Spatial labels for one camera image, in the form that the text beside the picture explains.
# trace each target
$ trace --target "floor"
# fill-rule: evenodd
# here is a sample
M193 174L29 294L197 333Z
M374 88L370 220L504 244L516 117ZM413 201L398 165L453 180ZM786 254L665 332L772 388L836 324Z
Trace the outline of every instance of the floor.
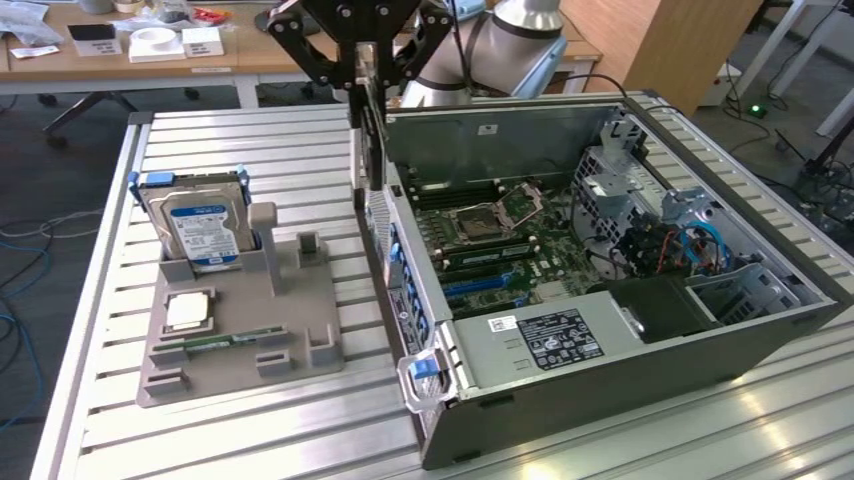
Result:
M744 38L733 56L740 68L746 67L766 38L768 32ZM761 101L765 91L762 79L770 78L794 48L794 44L786 44L780 49L745 96L745 103ZM772 108L762 123L772 130L785 131L805 151L820 151L828 140L813 132L853 85L853 71L820 56L814 57L786 95L790 111L784 113ZM306 101L299 88L301 85L265 87L263 102L285 105ZM238 108L234 89L211 87L199 91L202 98L198 101L189 100L182 90L162 90L157 94L130 93L127 96L142 110ZM58 98L65 107L81 96L58 95ZM310 101L321 103L329 100L329 93L319 92ZM0 110L10 101L9 97L0 98ZM126 113L118 105L99 105L66 128L63 133L71 145L62 152L47 147L41 134L41 128L58 113L58 109L43 107L35 96L29 95L22 96L15 107L0 114L0 145L5 146L0 155L5 168L0 175L0 225L18 220L41 221L103 206L125 133ZM725 148L761 134L758 129L733 120L717 108L702 109L694 120ZM757 142L741 149L738 156L760 174L789 182L797 176L800 160L792 152L776 150L774 144L776 139ZM844 148L844 156L854 159L854 138ZM57 233L74 233L97 226L98 217L87 217L59 227ZM15 245L42 248L47 239L14 240ZM55 240L50 249L50 273L33 288L10 299L15 314L33 335L45 376L46 399L51 397L57 381L94 242L94 236ZM0 249L0 279L18 271L31 255L30 252ZM13 283L5 292L21 285ZM13 346L14 341L0 343L0 362L9 358ZM33 365L26 351L22 351L10 370L0 375L0 424L27 405L35 389ZM49 401L41 401L27 413L25 422L0 431L0 477L5 479L27 478L30 474L47 406Z

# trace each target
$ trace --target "wooden cabinet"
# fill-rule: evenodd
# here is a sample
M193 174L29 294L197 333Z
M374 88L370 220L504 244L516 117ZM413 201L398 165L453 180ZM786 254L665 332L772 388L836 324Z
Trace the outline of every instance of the wooden cabinet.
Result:
M762 0L562 0L561 10L604 54L594 73L697 109ZM616 87L592 79L588 91Z

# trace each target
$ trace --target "aluminum workbench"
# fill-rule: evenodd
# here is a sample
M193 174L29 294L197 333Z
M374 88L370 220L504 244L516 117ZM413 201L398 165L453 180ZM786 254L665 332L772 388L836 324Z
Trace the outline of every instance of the aluminum workbench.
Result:
M681 116L656 117L854 292L853 259ZM327 105L163 113L129 126L34 478L852 478L851 312L733 382L424 471L358 236L345 118L345 107ZM694 184L661 148L649 162L677 188ZM329 242L347 365L326 377L142 409L161 244L126 192L127 172L238 163L254 201L279 206L277 237L317 229Z

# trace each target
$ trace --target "gray 3d-printed holder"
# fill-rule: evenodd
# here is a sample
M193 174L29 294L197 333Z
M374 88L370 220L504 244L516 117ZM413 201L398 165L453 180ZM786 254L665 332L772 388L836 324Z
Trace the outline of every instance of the gray 3d-printed holder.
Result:
M242 269L197 274L187 260L161 262L137 394L142 407L345 367L327 246L315 232L275 243L277 224L274 203L250 205L262 248L241 253ZM170 299L190 293L207 295L207 318L175 329L167 326Z

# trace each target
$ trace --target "white cable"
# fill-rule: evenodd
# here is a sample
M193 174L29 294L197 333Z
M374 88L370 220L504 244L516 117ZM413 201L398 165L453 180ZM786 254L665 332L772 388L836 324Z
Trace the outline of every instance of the white cable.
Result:
M31 230L30 232L22 232L22 233L9 233L5 232L3 230L0 230L0 235L7 237L7 238L23 238L23 237L33 237L34 235L42 235L43 237L50 237L51 235L47 233L49 228L50 227L57 227L59 224L67 222L69 220L75 220L78 218L83 218L83 217L90 217L93 215L103 215L105 214L105 209L99 209L99 210L90 210L90 211L83 211L83 212L75 212L70 215L66 215L65 217L58 217L54 218L51 220L49 220L47 222L45 222L42 224L42 226L37 229L37 230ZM87 235L93 235L94 233L98 233L98 228L93 229L93 230L87 230L85 232L79 232L79 233L70 233L67 235L54 235L55 239L63 239L63 238L79 238L79 237L86 237Z

